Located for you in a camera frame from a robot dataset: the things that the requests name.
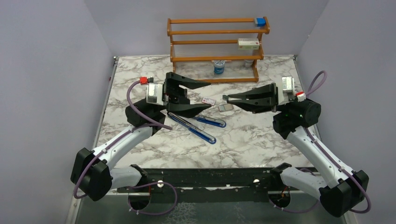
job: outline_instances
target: marble tabletop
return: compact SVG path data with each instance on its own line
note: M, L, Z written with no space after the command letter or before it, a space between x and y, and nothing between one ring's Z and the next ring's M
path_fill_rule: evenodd
M200 65L197 64L193 70L199 74ZM258 61L257 70L259 83L212 84L188 90L188 97L191 103L198 103L203 97L209 97L215 99L216 105L219 105L225 103L222 100L223 94L248 91L272 83L275 78L285 75L293 76L296 89L301 89L292 56L266 56L264 60ZM169 56L120 57L98 145L104 144L129 125L125 107L128 106L126 92L131 83L141 76L154 77L155 82L162 83L169 71L172 71ZM146 87L134 88L131 93L132 101L145 98L145 92ZM274 167L283 162L296 167L312 166L301 152L275 133L272 128L272 112L252 114L236 106L232 111L219 112L213 106L201 114L227 122L225 128L218 128L189 119L191 123L216 137L216 144L207 143L180 124L166 118L165 124L172 126L173 130L161 129L133 148L116 167L137 164L142 168L248 168Z

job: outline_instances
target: gray wall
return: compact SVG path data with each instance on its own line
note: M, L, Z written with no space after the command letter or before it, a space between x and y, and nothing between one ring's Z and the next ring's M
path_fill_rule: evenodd
M0 223L64 223L112 54L82 0L0 5Z
M360 224L396 221L395 11L394 0L330 0L297 58L305 87L329 73L312 94L324 143L370 177L373 208L357 215Z
M85 0L117 56L169 54L167 19L261 17L265 54L298 54L328 0Z

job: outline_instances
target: robotic arm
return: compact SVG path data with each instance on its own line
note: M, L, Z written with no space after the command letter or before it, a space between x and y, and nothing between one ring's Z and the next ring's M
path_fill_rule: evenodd
M131 106L161 124L166 109L176 115L192 118L210 107L208 104L190 104L187 90L210 85L182 77L173 72L166 74L164 84L152 79L141 79L148 85L146 98ZM223 96L228 103L252 113L280 112L274 116L274 130L296 146L319 171L315 177L284 163L271 170L271 186L279 189L291 186L320 200L333 216L340 217L365 197L368 176L355 172L337 158L308 127L316 124L321 113L320 104L306 99L303 92L295 92L292 77L283 77L278 83L268 84L244 93ZM147 173L137 165L114 168L115 164L140 142L154 135L160 126L151 124L130 106L126 108L130 126L102 146L92 151L81 149L76 156L71 181L93 201L101 199L109 190L125 186L141 186L149 182Z

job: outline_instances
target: blue box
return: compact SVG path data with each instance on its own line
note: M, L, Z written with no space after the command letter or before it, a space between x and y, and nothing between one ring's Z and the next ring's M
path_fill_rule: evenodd
M265 19L264 18L255 18L256 26L263 27L265 26Z

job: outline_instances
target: wooden rack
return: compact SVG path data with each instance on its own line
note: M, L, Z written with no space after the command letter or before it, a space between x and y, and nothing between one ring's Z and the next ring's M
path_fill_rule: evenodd
M254 18L186 20L168 19L167 33L170 37L170 61L173 64L173 72L176 72L178 62L204 62L213 60L253 60L253 75L251 78L216 78L202 80L211 83L258 82L259 78L256 67L257 60L262 60L264 58L262 35L268 34L270 29L267 17L264 17L264 20L266 22L265 26L257 27L255 25ZM172 29L172 24L189 25L187 30L175 30ZM224 27L227 28L223 29L222 24L228 24L228 27L224 25ZM195 37L196 35L218 34L257 34L257 38L260 42L260 48L258 50L238 50L237 39L174 41L174 35L191 35Z

